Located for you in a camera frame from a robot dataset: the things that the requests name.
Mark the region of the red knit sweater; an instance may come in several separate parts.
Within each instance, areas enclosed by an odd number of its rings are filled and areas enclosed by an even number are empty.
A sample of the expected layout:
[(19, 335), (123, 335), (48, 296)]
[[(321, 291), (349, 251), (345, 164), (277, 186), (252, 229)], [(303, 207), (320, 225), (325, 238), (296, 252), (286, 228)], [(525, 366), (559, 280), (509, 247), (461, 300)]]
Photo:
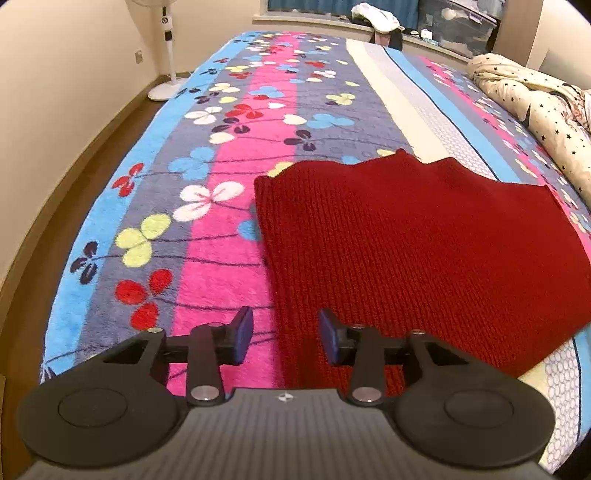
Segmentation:
[(254, 183), (290, 388), (344, 388), (318, 313), (391, 337), (421, 329), (518, 377), (590, 321), (590, 261), (545, 186), (405, 151), (303, 161)]

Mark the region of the white clothes pile on sill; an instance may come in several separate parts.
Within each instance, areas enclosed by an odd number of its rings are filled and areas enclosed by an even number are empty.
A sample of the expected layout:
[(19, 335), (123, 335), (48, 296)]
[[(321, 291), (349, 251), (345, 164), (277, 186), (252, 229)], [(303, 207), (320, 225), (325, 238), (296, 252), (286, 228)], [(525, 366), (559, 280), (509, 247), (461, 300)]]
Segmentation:
[(351, 10), (353, 19), (363, 19), (381, 34), (389, 34), (401, 27), (401, 23), (390, 11), (379, 9), (367, 2), (358, 3)]

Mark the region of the colourful floral bed blanket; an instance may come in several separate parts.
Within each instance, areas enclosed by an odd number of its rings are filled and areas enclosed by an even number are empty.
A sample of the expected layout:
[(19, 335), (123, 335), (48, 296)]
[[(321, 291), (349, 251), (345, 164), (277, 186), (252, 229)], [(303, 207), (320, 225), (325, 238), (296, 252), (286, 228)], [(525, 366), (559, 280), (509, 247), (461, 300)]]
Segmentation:
[[(460, 72), (356, 40), (249, 32), (168, 101), (99, 195), (23, 408), (47, 479), (548, 479), (585, 462), (590, 321), (514, 377), (421, 329), (382, 334), (386, 398), (290, 388), (254, 183), (405, 151), (549, 188), (590, 261), (586, 204), (530, 131)], [(193, 328), (253, 312), (225, 401), (186, 399)], [(337, 367), (352, 375), (351, 366)]]

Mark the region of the white standing fan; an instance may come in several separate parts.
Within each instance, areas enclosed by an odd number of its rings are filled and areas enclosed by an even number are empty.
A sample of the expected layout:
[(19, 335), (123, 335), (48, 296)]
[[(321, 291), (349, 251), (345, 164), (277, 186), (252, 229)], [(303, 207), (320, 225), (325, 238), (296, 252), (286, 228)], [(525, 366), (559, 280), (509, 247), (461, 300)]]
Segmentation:
[(170, 0), (133, 0), (131, 4), (148, 9), (156, 15), (159, 33), (166, 53), (167, 80), (160, 81), (147, 92), (147, 98), (152, 102), (166, 102), (177, 98), (185, 92), (186, 77), (177, 74), (174, 57), (174, 25)]

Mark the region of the cream star-print duvet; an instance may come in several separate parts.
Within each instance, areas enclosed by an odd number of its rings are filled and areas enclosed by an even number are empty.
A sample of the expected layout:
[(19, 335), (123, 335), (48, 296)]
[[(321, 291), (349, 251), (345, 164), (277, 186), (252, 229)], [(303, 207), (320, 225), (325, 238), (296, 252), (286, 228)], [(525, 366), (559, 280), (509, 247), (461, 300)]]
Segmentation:
[(493, 53), (474, 57), (467, 73), (487, 96), (519, 119), (589, 204), (590, 93)]

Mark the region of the blue window curtain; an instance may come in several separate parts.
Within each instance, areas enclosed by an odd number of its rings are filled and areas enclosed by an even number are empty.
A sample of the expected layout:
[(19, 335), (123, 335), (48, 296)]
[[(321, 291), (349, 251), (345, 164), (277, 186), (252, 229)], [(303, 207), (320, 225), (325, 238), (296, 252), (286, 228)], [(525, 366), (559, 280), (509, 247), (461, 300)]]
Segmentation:
[[(405, 27), (416, 27), (419, 19), (418, 0), (367, 0), (367, 3), (379, 9), (390, 11)], [(269, 0), (266, 6), (270, 11), (297, 10), (315, 14), (351, 15), (353, 6), (359, 1), (353, 0)]]

